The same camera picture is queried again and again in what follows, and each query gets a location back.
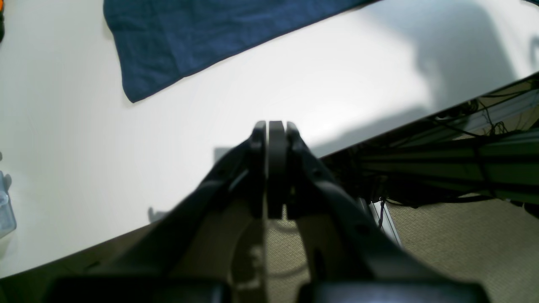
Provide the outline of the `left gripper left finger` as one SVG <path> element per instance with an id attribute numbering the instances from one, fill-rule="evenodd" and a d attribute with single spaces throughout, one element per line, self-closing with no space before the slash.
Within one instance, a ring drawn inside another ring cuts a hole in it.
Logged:
<path id="1" fill-rule="evenodd" d="M 48 303 L 231 303 L 237 242 L 262 215 L 267 125 L 229 150 L 199 186 L 113 261 L 56 280 Z"/>

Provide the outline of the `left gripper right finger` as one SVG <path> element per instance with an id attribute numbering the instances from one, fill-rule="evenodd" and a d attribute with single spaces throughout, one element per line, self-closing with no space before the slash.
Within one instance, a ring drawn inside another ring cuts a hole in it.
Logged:
<path id="1" fill-rule="evenodd" d="M 299 303 L 487 303 L 476 283 L 404 252 L 339 186 L 291 122 L 268 123 L 268 217 L 298 228 L 311 281 Z"/>

